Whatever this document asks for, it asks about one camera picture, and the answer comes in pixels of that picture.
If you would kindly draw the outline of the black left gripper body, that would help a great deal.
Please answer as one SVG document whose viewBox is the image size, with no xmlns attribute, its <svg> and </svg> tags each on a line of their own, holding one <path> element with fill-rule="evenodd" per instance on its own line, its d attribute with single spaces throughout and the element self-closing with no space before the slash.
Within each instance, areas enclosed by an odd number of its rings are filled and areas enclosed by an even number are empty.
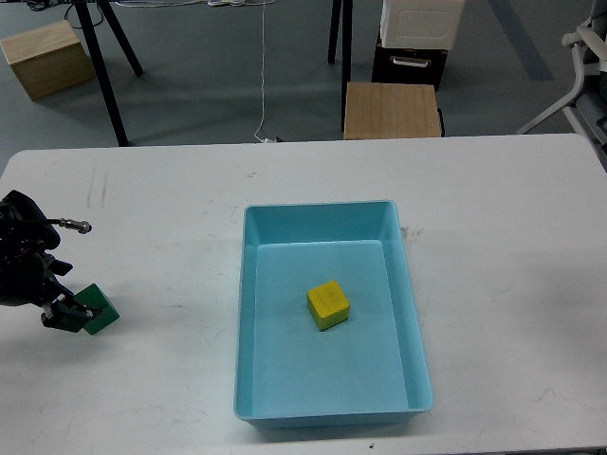
<svg viewBox="0 0 607 455">
<path fill-rule="evenodd" d="M 45 288 L 47 279 L 46 251 L 56 242 L 1 238 L 1 304 L 20 306 L 28 303 L 41 306 L 51 293 Z"/>
</svg>

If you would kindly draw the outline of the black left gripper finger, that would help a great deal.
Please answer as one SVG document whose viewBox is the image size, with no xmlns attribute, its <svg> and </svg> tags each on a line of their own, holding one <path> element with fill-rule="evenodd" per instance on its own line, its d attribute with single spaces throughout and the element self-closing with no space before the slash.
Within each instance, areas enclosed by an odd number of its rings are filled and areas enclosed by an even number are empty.
<svg viewBox="0 0 607 455">
<path fill-rule="evenodd" d="M 40 300 L 43 325 L 71 333 L 84 329 L 93 313 L 75 301 L 76 294 L 58 282 L 46 282 Z"/>
<path fill-rule="evenodd" d="M 72 264 L 58 260 L 48 253 L 43 255 L 43 262 L 46 270 L 54 275 L 65 276 L 73 269 Z"/>
</svg>

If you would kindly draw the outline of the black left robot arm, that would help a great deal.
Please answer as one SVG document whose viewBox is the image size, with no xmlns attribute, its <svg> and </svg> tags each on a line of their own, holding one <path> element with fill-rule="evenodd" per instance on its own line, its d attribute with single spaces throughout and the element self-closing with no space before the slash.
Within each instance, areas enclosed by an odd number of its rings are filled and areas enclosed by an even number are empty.
<svg viewBox="0 0 607 455">
<path fill-rule="evenodd" d="M 94 335 L 103 328 L 102 310 L 78 301 L 58 281 L 73 265 L 50 253 L 61 242 L 56 228 L 81 234 L 92 230 L 86 221 L 46 217 L 33 199 L 17 190 L 1 199 L 1 304 L 33 304 L 42 309 L 45 327 L 72 333 L 84 329 Z"/>
</svg>

